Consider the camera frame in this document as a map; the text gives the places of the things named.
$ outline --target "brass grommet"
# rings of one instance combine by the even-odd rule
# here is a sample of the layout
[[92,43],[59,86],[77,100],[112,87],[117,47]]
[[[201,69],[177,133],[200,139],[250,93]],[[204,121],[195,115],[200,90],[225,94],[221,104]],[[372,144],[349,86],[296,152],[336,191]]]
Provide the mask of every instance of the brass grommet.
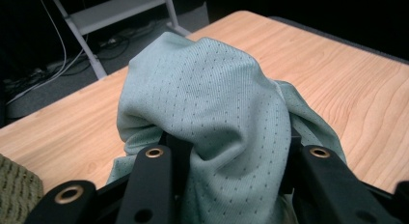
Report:
[[321,148],[310,149],[310,154],[316,157],[320,157],[320,158],[328,158],[330,156],[330,153],[328,153],[328,151],[321,149]]
[[58,204],[67,204],[77,200],[84,193],[81,185],[75,184],[63,189],[55,196],[55,202]]
[[161,155],[163,155],[163,150],[161,149],[151,149],[148,150],[145,155],[149,158],[157,158],[160,157]]

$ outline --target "light green cloth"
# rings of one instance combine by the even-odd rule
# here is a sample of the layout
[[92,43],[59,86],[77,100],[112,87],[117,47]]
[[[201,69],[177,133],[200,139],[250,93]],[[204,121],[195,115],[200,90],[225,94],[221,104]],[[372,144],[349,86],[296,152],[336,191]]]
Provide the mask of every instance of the light green cloth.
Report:
[[130,173],[138,151],[165,130],[193,144],[182,223],[280,223],[291,124],[303,144],[344,159],[336,133],[250,55],[164,33],[129,63],[118,110],[128,156],[115,160],[108,182]]

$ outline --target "gray carpet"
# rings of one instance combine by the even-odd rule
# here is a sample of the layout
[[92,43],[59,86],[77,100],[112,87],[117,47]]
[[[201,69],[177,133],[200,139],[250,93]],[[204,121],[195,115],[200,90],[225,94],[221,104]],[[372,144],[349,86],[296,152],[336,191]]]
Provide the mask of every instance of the gray carpet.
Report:
[[[190,32],[195,32],[209,24],[205,4],[184,14],[178,14],[179,25]],[[128,42],[118,46],[102,49],[97,56],[108,74],[128,65],[130,59],[148,46],[164,32],[172,32],[166,25],[169,18],[151,19],[148,26],[139,28]],[[59,76],[36,90],[30,91],[7,106],[8,124],[32,114],[45,106],[64,98],[96,82],[96,76],[88,61],[82,61],[68,69],[65,75]]]

